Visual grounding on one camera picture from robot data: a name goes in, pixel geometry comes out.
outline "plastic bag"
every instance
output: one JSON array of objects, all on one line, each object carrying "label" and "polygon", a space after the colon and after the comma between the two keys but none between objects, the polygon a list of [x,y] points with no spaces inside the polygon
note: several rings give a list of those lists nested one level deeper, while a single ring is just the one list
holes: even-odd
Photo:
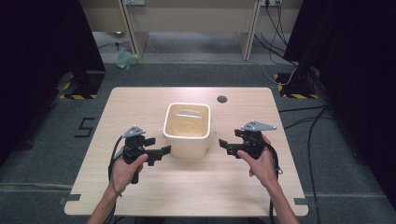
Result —
[{"label": "plastic bag", "polygon": [[117,67],[129,69],[131,65],[135,65],[137,63],[143,63],[143,59],[137,55],[132,54],[126,51],[125,48],[121,48],[119,53],[117,54]]}]

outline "wall socket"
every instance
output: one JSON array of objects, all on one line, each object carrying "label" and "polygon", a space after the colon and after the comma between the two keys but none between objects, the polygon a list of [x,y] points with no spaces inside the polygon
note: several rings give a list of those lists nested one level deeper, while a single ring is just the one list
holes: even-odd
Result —
[{"label": "wall socket", "polygon": [[126,6],[144,6],[145,0],[125,0]]},{"label": "wall socket", "polygon": [[[277,7],[282,5],[282,0],[269,0],[270,5],[268,7]],[[262,0],[262,7],[265,7],[265,0]]]}]

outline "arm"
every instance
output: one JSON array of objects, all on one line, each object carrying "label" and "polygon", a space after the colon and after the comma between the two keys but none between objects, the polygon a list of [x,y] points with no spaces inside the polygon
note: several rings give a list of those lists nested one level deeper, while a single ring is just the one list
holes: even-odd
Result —
[{"label": "arm", "polygon": [[[269,140],[263,136],[264,141],[270,144]],[[282,188],[276,179],[273,157],[270,150],[265,147],[262,155],[254,160],[246,152],[238,150],[238,155],[250,166],[249,175],[256,176],[262,185],[267,189],[276,210],[279,223],[300,223],[283,193]]]},{"label": "arm", "polygon": [[124,192],[126,186],[131,183],[134,172],[140,172],[143,169],[143,162],[145,162],[147,158],[148,155],[143,154],[131,164],[126,164],[122,157],[119,157],[116,160],[113,168],[113,176],[110,178],[110,181],[114,181],[114,188],[110,182],[101,201],[96,205],[96,208],[87,223],[105,223],[114,204],[116,203],[117,198],[120,196],[119,193]]}]

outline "white bin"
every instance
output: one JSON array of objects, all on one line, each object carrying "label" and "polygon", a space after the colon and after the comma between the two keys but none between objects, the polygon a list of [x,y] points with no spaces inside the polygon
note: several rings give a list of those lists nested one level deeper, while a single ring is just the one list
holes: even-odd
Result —
[{"label": "white bin", "polygon": [[172,146],[171,155],[201,159],[210,145],[210,107],[202,104],[173,103],[166,112],[163,135]]}]

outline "table top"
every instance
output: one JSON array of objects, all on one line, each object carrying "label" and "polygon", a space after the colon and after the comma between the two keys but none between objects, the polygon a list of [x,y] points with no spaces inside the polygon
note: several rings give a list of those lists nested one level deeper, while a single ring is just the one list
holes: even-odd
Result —
[{"label": "table top", "polygon": [[[227,102],[218,102],[219,96]],[[168,146],[163,136],[167,108],[172,103],[210,106],[213,139],[203,159],[165,155],[145,167],[139,183],[129,185],[117,200],[117,216],[160,217],[267,217],[270,197],[256,177],[248,176],[248,164],[229,156],[219,139],[241,144],[234,136],[251,120],[276,126],[263,133],[271,140],[283,175],[279,183],[296,216],[305,216],[306,204],[295,204],[304,193],[290,153],[271,90],[267,88],[115,88],[93,135],[71,194],[79,201],[66,203],[68,215],[90,215],[108,184],[107,166],[117,139],[133,125],[144,129],[156,144]]]}]

